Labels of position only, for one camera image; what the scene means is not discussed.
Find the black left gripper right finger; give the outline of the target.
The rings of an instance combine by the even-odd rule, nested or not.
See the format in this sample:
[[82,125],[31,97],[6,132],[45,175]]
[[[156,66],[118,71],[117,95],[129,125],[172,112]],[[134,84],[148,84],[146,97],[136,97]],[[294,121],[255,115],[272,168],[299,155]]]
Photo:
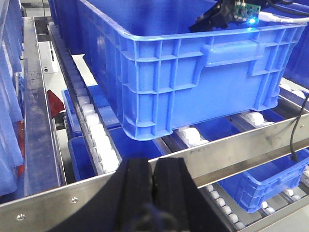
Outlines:
[[183,158],[160,158],[156,162],[154,202],[176,219],[182,232],[229,231],[198,190]]

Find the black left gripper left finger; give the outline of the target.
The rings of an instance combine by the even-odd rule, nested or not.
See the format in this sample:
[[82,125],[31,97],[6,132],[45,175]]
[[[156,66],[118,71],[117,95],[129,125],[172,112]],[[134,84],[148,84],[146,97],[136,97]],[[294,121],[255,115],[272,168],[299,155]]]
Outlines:
[[152,202],[152,172],[146,158],[123,160],[107,183],[53,232],[119,232]]

